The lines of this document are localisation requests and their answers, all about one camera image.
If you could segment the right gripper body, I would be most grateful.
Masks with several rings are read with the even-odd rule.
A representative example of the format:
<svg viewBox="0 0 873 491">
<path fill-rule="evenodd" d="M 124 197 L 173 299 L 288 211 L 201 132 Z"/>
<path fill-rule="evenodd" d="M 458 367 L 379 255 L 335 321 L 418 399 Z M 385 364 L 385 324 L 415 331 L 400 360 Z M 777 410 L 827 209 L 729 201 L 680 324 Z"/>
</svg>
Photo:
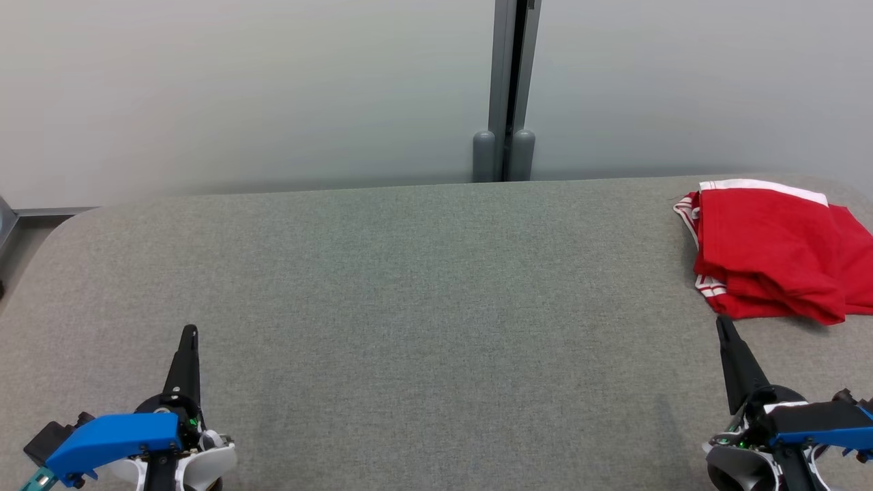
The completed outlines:
<svg viewBox="0 0 873 491">
<path fill-rule="evenodd" d="M 707 472 L 718 490 L 827 490 L 817 460 L 827 450 L 804 443 L 771 443 L 764 417 L 776 409 L 808 404 L 786 387 L 762 387 L 732 412 L 723 432 L 707 441 Z"/>
</svg>

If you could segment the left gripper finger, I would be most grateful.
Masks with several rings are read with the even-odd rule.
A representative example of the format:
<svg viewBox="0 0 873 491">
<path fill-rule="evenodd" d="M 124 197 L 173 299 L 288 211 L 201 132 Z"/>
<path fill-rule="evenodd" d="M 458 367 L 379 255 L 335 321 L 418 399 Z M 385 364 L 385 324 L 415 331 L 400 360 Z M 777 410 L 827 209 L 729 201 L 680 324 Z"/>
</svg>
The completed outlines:
<svg viewBox="0 0 873 491">
<path fill-rule="evenodd" d="M 185 407 L 201 407 L 201 377 L 198 327 L 186 325 L 166 376 L 163 394 Z"/>
</svg>

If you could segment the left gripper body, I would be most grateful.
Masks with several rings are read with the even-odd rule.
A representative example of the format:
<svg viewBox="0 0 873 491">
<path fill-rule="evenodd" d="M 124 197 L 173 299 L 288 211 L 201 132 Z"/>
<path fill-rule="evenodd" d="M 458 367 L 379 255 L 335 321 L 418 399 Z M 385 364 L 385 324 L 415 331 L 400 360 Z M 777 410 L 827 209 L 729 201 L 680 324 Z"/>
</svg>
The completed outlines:
<svg viewBox="0 0 873 491">
<path fill-rule="evenodd" d="M 153 396 L 136 411 L 177 415 L 181 444 L 113 461 L 109 471 L 115 477 L 134 484 L 136 490 L 222 489 L 222 476 L 236 466 L 236 444 L 231 436 L 207 428 L 199 401 Z"/>
</svg>

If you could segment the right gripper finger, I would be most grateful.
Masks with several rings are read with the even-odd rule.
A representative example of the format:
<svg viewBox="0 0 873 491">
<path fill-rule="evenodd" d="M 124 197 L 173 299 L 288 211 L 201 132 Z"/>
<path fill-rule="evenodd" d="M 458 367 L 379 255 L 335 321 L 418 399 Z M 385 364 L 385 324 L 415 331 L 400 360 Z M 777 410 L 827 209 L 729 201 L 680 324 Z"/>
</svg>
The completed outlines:
<svg viewBox="0 0 873 491">
<path fill-rule="evenodd" d="M 717 317 L 716 331 L 728 409 L 730 413 L 738 413 L 755 391 L 767 387 L 770 382 L 729 316 Z"/>
</svg>

